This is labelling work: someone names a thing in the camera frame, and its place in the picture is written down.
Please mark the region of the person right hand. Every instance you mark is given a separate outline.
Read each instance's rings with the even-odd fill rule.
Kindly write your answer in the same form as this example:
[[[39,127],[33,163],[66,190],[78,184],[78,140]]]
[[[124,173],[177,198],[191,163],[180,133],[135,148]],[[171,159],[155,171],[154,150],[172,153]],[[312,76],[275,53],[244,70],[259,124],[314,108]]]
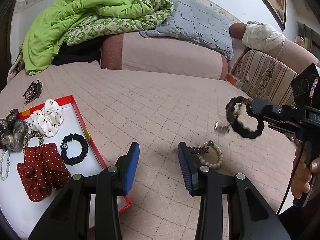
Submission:
[[[319,173],[319,157],[312,162],[310,167],[307,167],[306,164],[304,163],[306,159],[305,151],[303,151],[301,159],[298,160],[300,156],[301,148],[302,148],[301,144],[299,144],[296,148],[296,152],[295,152],[296,156],[293,161],[293,167],[295,167],[296,164],[298,164],[298,166],[291,183],[292,195],[297,199],[300,199],[303,193],[309,192],[310,190],[309,181],[311,180],[312,174]]]

